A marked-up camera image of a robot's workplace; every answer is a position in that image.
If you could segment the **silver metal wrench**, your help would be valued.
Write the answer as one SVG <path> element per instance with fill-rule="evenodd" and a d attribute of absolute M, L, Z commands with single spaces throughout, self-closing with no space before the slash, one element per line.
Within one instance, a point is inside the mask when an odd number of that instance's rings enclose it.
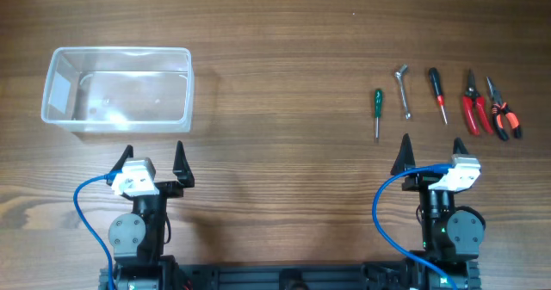
<path fill-rule="evenodd" d="M 408 101 L 407 101 L 407 96 L 406 96 L 406 86 L 405 86 L 404 81 L 403 81 L 403 77 L 406 74 L 407 70 L 408 70 L 408 65 L 402 65 L 394 73 L 394 76 L 395 76 L 395 78 L 397 80 L 397 83 L 398 83 L 398 86 L 399 86 L 401 99 L 402 99 L 402 103 L 403 103 L 403 107 L 404 107 L 405 118 L 407 120 L 409 120 L 409 119 L 411 119 L 412 115 L 411 115 L 411 111 L 410 111 L 409 106 L 408 106 Z"/>

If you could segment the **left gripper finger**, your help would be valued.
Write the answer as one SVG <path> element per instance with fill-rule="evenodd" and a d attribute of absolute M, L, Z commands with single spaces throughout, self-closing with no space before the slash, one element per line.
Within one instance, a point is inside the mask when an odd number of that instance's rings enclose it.
<path fill-rule="evenodd" d="M 176 179 L 185 188 L 193 188 L 195 186 L 195 177 L 191 171 L 191 168 L 189 167 L 189 163 L 183 147 L 183 142 L 180 140 L 178 140 L 176 144 L 176 153 L 172 172 L 176 176 Z"/>
<path fill-rule="evenodd" d="M 124 163 L 129 159 L 133 157 L 133 147 L 131 145 L 128 145 L 124 152 L 122 152 L 121 157 L 119 160 L 115 163 L 111 171 L 107 174 L 107 181 L 106 183 L 108 185 L 112 185 L 115 179 L 115 175 L 119 172 L 121 172 L 122 167 Z"/>

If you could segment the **red handled cutting pliers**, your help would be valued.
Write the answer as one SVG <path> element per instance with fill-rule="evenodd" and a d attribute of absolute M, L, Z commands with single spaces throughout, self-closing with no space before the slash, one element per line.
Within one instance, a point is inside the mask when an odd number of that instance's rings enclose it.
<path fill-rule="evenodd" d="M 477 90 L 474 73 L 471 69 L 467 72 L 467 87 L 461 100 L 469 132 L 475 136 L 480 135 L 480 129 L 474 115 L 474 113 L 477 113 L 482 128 L 487 133 L 493 134 L 490 121 L 486 114 L 486 99 Z"/>

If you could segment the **orange black needle-nose pliers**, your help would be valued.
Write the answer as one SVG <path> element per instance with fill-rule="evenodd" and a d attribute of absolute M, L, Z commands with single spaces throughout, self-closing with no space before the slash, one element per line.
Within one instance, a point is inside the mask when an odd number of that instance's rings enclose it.
<path fill-rule="evenodd" d="M 511 110 L 509 104 L 503 101 L 501 92 L 496 88 L 491 78 L 486 78 L 490 97 L 492 99 L 492 123 L 495 132 L 502 141 L 507 141 L 510 137 L 504 128 L 504 118 L 509 122 L 512 136 L 520 139 L 523 136 L 520 121 L 517 115 Z"/>

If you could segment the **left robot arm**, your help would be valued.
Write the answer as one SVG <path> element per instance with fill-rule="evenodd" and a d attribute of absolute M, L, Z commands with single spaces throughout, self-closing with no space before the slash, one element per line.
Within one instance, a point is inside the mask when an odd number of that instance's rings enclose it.
<path fill-rule="evenodd" d="M 174 181 L 155 182 L 150 158 L 136 158 L 127 146 L 114 165 L 107 184 L 114 194 L 133 203 L 130 213 L 117 217 L 108 229 L 113 247 L 112 262 L 100 271 L 100 290 L 191 289 L 191 279 L 174 256 L 164 254 L 171 240 L 167 200 L 183 197 L 195 178 L 186 159 L 183 143 L 176 144 Z"/>

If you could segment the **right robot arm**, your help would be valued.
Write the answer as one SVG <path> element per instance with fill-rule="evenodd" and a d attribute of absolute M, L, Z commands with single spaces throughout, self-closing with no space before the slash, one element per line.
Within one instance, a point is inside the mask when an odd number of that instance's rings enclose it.
<path fill-rule="evenodd" d="M 471 207 L 455 204 L 455 195 L 468 190 L 480 176 L 479 160 L 467 152 L 462 141 L 454 140 L 451 167 L 424 170 L 406 176 L 404 191 L 419 194 L 416 213 L 422 228 L 424 247 L 412 254 L 441 269 L 431 268 L 407 257 L 382 271 L 383 289 L 480 289 L 476 259 L 484 240 L 486 222 Z"/>

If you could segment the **clear plastic container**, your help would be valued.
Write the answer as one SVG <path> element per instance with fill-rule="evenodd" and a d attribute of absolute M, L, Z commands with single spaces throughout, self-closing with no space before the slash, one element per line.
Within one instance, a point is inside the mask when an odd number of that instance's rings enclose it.
<path fill-rule="evenodd" d="M 187 133 L 194 96 L 192 55 L 184 47 L 60 47 L 40 116 L 72 133 Z"/>

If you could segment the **black red screwdriver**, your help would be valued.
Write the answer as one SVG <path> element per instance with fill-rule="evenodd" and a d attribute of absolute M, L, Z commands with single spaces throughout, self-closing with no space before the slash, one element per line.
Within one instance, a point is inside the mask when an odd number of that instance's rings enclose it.
<path fill-rule="evenodd" d="M 437 104 L 440 107 L 441 112 L 442 112 L 443 123 L 445 125 L 447 125 L 448 124 L 448 118 L 447 118 L 447 114 L 446 114 L 446 110 L 445 110 L 445 101 L 444 101 L 443 89 L 442 89 L 442 85 L 441 85 L 440 74 L 439 74 L 437 68 L 431 67 L 428 70 L 428 76 L 429 76 L 430 83 L 431 83 L 431 86 L 432 86 L 432 89 L 433 89 L 433 92 L 434 92 L 434 95 L 435 95 L 435 98 L 436 98 L 436 102 L 437 102 Z"/>

